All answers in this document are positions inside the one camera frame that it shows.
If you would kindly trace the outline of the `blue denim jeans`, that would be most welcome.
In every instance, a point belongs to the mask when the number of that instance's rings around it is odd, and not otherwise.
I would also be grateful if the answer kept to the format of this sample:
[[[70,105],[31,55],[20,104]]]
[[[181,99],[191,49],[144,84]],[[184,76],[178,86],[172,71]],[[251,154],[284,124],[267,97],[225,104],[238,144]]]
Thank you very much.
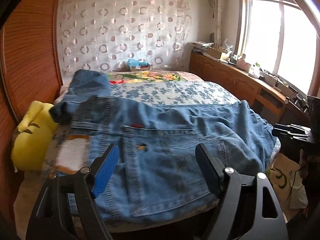
[[[277,143],[272,126],[245,101],[152,106],[112,95],[107,76],[91,70],[76,72],[50,114],[89,137],[88,163],[118,145],[119,161],[96,200],[107,224],[170,223],[215,207],[195,159],[200,143],[252,176],[267,168]]]

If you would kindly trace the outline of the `blue floral white sheet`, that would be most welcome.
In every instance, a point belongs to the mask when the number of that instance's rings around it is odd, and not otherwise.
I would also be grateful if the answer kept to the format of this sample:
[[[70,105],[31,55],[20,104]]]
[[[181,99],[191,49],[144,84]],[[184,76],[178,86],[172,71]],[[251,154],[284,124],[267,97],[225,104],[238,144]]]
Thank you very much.
[[[132,99],[148,105],[233,104],[240,101],[221,85],[205,81],[129,82],[107,86],[111,96]],[[43,174],[54,170],[60,145],[70,125],[59,124],[46,153]]]

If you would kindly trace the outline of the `white bag on floor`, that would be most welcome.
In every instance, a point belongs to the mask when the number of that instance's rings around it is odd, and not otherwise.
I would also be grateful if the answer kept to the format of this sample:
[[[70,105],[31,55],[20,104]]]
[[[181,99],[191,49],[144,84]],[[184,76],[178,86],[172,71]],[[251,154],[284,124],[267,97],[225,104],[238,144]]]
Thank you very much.
[[[305,187],[299,175],[300,165],[278,153],[266,170],[276,193],[285,221],[288,222],[308,205]]]

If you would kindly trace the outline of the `wooden sideboard cabinet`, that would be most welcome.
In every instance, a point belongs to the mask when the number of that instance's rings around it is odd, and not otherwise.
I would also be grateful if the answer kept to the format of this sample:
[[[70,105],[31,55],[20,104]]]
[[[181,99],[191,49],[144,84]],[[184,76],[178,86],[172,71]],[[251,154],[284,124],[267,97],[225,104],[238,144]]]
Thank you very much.
[[[239,100],[246,100],[255,113],[273,125],[310,125],[309,117],[287,96],[238,68],[192,52],[189,70],[204,81],[221,85]]]

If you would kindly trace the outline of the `yellow plush toy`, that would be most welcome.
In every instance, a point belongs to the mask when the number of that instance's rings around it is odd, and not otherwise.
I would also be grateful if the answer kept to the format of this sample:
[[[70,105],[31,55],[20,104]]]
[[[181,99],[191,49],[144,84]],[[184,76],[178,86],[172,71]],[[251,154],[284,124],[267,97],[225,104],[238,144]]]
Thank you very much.
[[[51,103],[33,101],[17,126],[11,159],[20,171],[40,171],[58,127],[49,113]]]

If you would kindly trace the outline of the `pink bottle on sill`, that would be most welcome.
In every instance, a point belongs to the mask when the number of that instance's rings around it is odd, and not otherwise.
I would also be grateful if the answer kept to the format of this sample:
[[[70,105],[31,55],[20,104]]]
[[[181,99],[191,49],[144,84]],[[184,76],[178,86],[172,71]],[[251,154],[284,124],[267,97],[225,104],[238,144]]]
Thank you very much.
[[[245,54],[242,54],[238,59],[237,59],[237,63],[236,63],[236,66],[239,68],[239,69],[242,69],[242,70],[246,70],[246,55]]]

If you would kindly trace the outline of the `floral bed cover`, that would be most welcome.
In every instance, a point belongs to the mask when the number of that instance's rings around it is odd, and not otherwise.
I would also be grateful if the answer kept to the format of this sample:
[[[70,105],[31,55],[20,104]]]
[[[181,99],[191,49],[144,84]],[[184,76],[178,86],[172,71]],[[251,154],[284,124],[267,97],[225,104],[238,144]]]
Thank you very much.
[[[203,81],[199,76],[189,72],[173,72],[164,70],[145,70],[138,72],[107,73],[112,85],[141,82],[194,82]]]

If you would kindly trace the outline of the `cardboard box with blue cloth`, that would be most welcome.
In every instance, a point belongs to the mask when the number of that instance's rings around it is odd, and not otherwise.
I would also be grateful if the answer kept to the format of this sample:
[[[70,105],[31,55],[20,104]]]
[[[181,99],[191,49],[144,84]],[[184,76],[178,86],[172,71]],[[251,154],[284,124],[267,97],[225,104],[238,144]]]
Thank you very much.
[[[145,60],[129,59],[127,65],[132,72],[150,70],[150,65]]]

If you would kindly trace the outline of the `window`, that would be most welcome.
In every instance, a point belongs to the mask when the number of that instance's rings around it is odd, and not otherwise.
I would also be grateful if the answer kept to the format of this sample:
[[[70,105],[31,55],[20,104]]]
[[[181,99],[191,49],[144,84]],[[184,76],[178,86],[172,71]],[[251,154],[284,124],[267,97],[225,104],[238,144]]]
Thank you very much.
[[[304,94],[319,90],[319,36],[295,0],[239,0],[235,51]]]

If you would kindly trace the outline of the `cardboard box on cabinet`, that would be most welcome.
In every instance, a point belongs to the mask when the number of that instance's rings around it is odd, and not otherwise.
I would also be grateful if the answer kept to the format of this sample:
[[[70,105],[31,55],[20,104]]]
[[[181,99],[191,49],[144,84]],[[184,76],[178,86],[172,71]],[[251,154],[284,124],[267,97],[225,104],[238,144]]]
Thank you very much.
[[[218,60],[225,60],[227,61],[230,51],[223,50],[223,49],[216,49],[216,48],[207,48],[206,54],[218,59]]]

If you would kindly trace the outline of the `wooden louvered wardrobe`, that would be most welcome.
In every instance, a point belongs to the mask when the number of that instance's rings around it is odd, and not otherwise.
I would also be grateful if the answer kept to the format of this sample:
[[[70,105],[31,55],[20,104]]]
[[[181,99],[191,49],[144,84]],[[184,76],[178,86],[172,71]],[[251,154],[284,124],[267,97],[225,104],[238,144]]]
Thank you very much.
[[[58,0],[21,0],[1,29],[1,211],[17,184],[11,136],[34,101],[53,102],[60,86],[57,63]]]

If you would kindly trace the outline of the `stack of papers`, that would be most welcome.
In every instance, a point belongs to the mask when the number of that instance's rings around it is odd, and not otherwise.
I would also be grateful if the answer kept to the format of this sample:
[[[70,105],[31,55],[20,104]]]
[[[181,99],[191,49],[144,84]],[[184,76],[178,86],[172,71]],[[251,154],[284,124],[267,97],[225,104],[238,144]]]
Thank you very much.
[[[195,41],[190,43],[193,46],[192,51],[198,54],[206,52],[208,48],[212,48],[214,43]]]

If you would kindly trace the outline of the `circle patterned sheer curtain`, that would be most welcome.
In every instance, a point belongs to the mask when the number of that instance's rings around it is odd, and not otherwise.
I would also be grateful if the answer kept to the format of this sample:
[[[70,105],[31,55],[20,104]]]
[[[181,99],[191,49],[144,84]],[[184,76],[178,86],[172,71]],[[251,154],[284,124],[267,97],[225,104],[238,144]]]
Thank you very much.
[[[130,60],[184,67],[192,23],[185,0],[60,0],[57,48],[64,81],[77,70],[120,72]]]

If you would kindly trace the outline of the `tied window curtain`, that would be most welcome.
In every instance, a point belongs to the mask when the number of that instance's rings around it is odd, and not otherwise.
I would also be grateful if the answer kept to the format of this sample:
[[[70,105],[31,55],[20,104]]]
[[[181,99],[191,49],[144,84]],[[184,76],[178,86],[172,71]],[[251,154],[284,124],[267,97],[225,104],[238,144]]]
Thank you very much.
[[[225,12],[225,0],[213,0],[213,19],[215,21],[216,29],[214,31],[215,44],[222,45],[222,21],[223,13]]]

